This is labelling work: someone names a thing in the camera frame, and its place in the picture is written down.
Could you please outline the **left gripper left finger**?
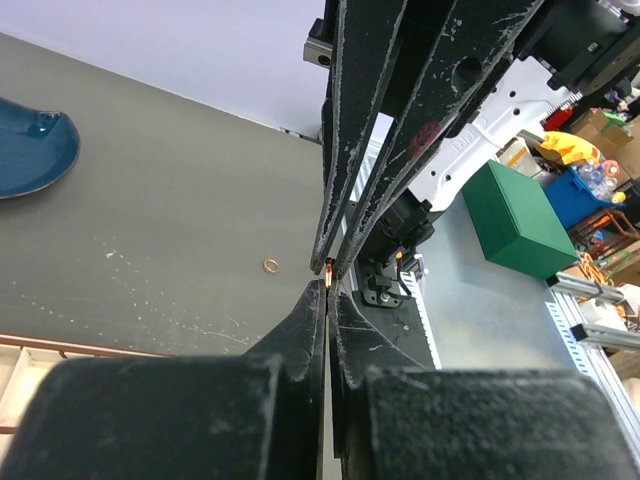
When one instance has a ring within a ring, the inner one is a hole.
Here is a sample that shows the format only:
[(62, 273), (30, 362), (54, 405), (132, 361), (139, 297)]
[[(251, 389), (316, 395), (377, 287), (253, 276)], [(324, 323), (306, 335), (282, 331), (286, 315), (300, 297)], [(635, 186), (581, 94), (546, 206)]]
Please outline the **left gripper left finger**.
[(5, 479), (318, 479), (326, 289), (247, 352), (67, 360), (37, 388)]

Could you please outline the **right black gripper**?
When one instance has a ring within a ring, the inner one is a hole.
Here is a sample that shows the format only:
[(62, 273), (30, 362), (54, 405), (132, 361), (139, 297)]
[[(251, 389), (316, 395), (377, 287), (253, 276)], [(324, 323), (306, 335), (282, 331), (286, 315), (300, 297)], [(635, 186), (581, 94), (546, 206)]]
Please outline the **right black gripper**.
[(638, 57), (638, 14), (596, 1), (328, 1), (303, 53), (331, 89), (387, 95), (476, 95), (518, 60), (589, 94)]

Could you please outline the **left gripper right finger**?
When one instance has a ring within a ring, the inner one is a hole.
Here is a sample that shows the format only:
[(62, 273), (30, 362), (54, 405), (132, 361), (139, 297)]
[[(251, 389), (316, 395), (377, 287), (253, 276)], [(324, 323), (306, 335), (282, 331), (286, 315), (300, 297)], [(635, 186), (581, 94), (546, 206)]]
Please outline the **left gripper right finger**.
[(635, 479), (605, 395), (571, 370), (428, 369), (332, 291), (334, 453), (346, 479)]

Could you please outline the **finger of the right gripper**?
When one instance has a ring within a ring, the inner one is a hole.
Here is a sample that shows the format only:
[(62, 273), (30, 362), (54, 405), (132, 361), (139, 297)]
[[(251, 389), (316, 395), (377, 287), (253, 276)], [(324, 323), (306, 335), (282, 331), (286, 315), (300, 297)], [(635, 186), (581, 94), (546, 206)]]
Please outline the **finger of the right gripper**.
[(398, 55), (405, 1), (335, 1), (322, 106), (324, 200), (310, 269), (322, 272), (339, 232)]
[(333, 261), (336, 278), (345, 276), (375, 223), (435, 154), (451, 125), (466, 121), (469, 105), (491, 88), (476, 95), (384, 95), (378, 114), (393, 122), (339, 244)]

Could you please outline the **brown jewelry box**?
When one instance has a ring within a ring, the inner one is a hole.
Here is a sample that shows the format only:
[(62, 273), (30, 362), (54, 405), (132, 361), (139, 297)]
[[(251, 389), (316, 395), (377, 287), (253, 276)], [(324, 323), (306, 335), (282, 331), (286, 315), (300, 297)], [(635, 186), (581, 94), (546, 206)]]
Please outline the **brown jewelry box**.
[(157, 357), (158, 353), (1, 333), (1, 436), (13, 435), (45, 376), (73, 359)]

